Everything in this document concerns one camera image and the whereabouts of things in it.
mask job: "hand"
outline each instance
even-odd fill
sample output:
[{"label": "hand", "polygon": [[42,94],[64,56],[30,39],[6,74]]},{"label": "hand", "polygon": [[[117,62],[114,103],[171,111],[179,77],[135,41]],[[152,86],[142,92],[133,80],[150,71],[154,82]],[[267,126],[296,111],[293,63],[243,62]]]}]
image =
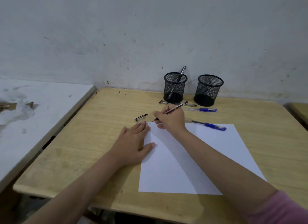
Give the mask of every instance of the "hand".
[{"label": "hand", "polygon": [[162,123],[157,125],[157,127],[160,129],[167,129],[167,131],[170,132],[173,136],[187,130],[185,127],[185,117],[182,108],[173,111],[171,114],[164,114],[174,107],[176,107],[176,105],[167,104],[161,112],[153,111],[154,116],[159,119],[155,121],[155,123]]},{"label": "hand", "polygon": [[149,131],[146,121],[138,122],[131,128],[123,127],[117,141],[108,154],[116,160],[119,167],[140,163],[155,147],[155,143],[147,144],[139,150],[139,144]]}]

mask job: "left hand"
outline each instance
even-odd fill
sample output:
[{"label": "left hand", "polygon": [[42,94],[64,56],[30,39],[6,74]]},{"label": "left hand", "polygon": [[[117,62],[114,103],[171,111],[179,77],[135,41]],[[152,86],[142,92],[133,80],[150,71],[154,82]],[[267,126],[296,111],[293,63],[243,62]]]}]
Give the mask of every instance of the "left hand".
[{"label": "left hand", "polygon": [[108,152],[119,167],[140,163],[151,152],[155,143],[149,143],[139,150],[139,144],[148,131],[146,121],[138,122],[131,128],[123,127],[117,141]]}]

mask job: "pink sleeve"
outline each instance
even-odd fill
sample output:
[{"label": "pink sleeve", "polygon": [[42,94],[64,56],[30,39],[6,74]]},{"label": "pink sleeve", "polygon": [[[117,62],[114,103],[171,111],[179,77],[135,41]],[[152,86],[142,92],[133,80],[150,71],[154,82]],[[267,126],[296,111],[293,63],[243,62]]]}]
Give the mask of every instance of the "pink sleeve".
[{"label": "pink sleeve", "polygon": [[251,224],[307,224],[308,211],[291,200],[283,191],[277,191],[253,214],[245,218]]}]

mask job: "forearm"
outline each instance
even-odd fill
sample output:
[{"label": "forearm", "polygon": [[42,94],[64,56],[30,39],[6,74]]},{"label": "forearm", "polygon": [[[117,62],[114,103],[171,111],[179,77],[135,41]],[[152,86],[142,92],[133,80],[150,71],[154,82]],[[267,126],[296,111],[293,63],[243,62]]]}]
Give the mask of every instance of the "forearm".
[{"label": "forearm", "polygon": [[221,193],[240,211],[249,214],[275,193],[276,189],[272,185],[192,133],[185,131],[174,137]]},{"label": "forearm", "polygon": [[117,169],[117,163],[105,154],[25,223],[76,223]]}]

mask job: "white table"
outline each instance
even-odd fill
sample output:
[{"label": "white table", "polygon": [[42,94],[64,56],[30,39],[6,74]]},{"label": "white table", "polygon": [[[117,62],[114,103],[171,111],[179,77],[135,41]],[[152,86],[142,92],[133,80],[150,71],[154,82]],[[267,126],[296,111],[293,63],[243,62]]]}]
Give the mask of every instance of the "white table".
[{"label": "white table", "polygon": [[28,119],[0,125],[0,192],[93,92],[92,85],[0,79],[0,98],[38,105]]}]

